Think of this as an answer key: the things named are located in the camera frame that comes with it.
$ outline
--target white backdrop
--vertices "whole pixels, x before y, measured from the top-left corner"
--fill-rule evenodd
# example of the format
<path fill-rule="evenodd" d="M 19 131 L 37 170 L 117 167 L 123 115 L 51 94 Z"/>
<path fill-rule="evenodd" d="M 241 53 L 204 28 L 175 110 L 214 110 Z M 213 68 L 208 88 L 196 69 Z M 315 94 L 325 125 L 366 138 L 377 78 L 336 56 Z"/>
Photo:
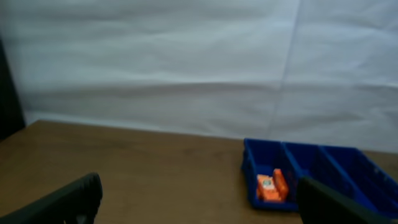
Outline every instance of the white backdrop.
<path fill-rule="evenodd" d="M 398 152 L 394 0 L 5 0 L 28 122 Z"/>

